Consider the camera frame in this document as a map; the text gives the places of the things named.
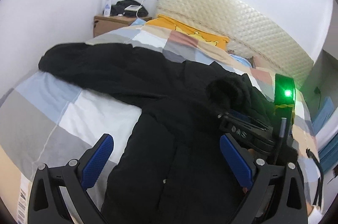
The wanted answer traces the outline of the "black puffer jacket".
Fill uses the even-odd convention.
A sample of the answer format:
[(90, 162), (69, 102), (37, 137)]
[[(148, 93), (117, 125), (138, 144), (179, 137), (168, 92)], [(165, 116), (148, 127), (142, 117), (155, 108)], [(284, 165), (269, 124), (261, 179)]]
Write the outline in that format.
[(107, 180), (107, 223), (230, 223), (248, 190), (220, 150), (219, 115), (272, 121), (248, 75), (127, 44), (56, 45), (38, 67), (142, 110)]

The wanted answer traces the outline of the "black belt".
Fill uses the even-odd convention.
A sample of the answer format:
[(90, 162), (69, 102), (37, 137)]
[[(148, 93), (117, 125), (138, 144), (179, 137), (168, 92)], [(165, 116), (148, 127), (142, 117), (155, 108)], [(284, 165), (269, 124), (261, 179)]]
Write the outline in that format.
[(313, 170), (309, 179), (309, 189), (312, 198), (312, 204), (321, 208), (323, 206), (323, 183), (324, 173), (323, 168), (317, 159), (316, 155), (309, 149), (306, 149), (307, 157), (313, 162)]

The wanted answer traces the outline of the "light blue cloth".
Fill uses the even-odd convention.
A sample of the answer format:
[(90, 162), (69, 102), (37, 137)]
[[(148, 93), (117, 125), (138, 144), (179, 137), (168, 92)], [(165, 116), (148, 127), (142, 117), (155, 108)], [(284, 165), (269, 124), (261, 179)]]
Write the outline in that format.
[(252, 68), (252, 64), (249, 62), (249, 60), (241, 57), (241, 56), (237, 56), (235, 54), (230, 54), (230, 56), (236, 60), (237, 62), (241, 63), (242, 65), (246, 66), (246, 67), (249, 67), (249, 68)]

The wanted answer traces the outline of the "cream quilted headboard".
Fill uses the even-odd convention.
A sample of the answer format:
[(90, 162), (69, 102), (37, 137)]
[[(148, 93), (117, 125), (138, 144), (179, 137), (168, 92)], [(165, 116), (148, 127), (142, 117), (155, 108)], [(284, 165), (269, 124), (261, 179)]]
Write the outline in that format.
[(156, 14), (227, 36), (229, 50), (241, 57), (258, 56), (267, 68), (292, 77), (298, 88), (303, 86), (314, 64), (285, 30), (240, 0), (159, 0)]

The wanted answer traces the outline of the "yellow crown pillow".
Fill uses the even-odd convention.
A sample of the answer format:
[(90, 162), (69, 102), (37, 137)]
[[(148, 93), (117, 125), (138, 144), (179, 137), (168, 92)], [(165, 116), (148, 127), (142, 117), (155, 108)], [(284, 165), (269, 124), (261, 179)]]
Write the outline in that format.
[(156, 19), (152, 19), (146, 22), (146, 25), (163, 27), (166, 29), (174, 30), (199, 41), (204, 41), (210, 45), (216, 46), (220, 49), (226, 50), (227, 44), (230, 42), (229, 37), (219, 36), (211, 34), (200, 29), (189, 26), (176, 19), (170, 18), (166, 15), (159, 14)]

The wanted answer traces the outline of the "wooden nightstand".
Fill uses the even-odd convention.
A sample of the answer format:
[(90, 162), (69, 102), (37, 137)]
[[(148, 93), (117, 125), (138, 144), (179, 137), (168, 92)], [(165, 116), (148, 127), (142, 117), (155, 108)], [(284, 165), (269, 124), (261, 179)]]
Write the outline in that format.
[(135, 21), (136, 18), (124, 16), (103, 17), (102, 15), (96, 15), (93, 21), (93, 36), (97, 37), (112, 30), (130, 26)]

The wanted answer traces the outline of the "black bag on nightstand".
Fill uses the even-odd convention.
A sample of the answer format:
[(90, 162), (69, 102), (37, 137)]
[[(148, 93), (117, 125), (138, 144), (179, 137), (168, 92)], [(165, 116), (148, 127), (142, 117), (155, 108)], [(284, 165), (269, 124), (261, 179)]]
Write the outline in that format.
[(128, 18), (142, 18), (148, 16), (148, 11), (141, 3), (135, 0), (122, 0), (112, 5), (110, 10), (110, 16), (117, 16), (119, 14)]

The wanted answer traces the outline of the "white spray bottle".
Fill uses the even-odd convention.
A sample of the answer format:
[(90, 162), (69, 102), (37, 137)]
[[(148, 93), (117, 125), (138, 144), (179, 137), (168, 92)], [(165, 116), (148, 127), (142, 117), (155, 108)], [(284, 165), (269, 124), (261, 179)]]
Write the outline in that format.
[(112, 7), (112, 0), (105, 0), (104, 10), (103, 10), (104, 17), (110, 16), (111, 7)]

